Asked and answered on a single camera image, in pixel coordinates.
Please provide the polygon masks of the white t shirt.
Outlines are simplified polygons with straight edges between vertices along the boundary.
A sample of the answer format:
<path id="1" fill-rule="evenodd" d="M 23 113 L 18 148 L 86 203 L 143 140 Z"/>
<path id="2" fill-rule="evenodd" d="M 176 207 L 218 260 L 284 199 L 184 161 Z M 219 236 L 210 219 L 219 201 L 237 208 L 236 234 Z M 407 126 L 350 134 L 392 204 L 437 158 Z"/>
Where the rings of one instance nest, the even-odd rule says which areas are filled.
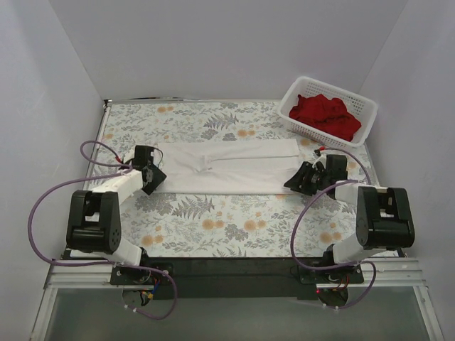
<path id="1" fill-rule="evenodd" d="M 158 193 L 203 195 L 278 195 L 299 169 L 295 139 L 163 143 Z"/>

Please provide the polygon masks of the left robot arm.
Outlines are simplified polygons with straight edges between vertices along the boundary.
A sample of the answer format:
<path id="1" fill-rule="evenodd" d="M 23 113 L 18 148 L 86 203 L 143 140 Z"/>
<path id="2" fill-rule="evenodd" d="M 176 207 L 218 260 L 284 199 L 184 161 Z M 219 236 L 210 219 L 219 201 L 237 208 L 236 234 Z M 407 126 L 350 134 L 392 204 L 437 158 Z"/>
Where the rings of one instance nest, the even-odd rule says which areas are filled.
<path id="1" fill-rule="evenodd" d="M 163 156 L 156 147 L 135 146 L 121 175 L 91 190 L 74 192 L 70 202 L 67 246 L 128 264 L 127 275 L 137 284 L 150 279 L 151 267 L 141 260 L 142 249 L 122 236 L 120 206 L 137 192 L 152 194 L 165 181 L 166 174 L 154 163 L 155 153 Z"/>

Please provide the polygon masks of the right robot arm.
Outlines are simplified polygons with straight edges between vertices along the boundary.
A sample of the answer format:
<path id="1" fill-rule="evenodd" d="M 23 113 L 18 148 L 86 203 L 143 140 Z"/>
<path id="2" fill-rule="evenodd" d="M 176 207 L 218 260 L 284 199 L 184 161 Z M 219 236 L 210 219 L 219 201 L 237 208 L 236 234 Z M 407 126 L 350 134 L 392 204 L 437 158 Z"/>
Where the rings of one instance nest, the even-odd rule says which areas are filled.
<path id="1" fill-rule="evenodd" d="M 297 218 L 291 233 L 290 251 L 296 264 L 308 271 L 321 271 L 330 282 L 340 281 L 348 268 L 382 251 L 406 249 L 414 244 L 415 231 L 407 191 L 359 183 L 348 179 L 348 159 L 342 155 L 323 156 L 316 152 L 314 163 L 303 162 L 284 183 L 294 192 L 312 197 Z M 306 264 L 296 256 L 296 232 L 309 208 L 322 196 L 355 206 L 355 232 L 331 245 L 320 259 Z"/>

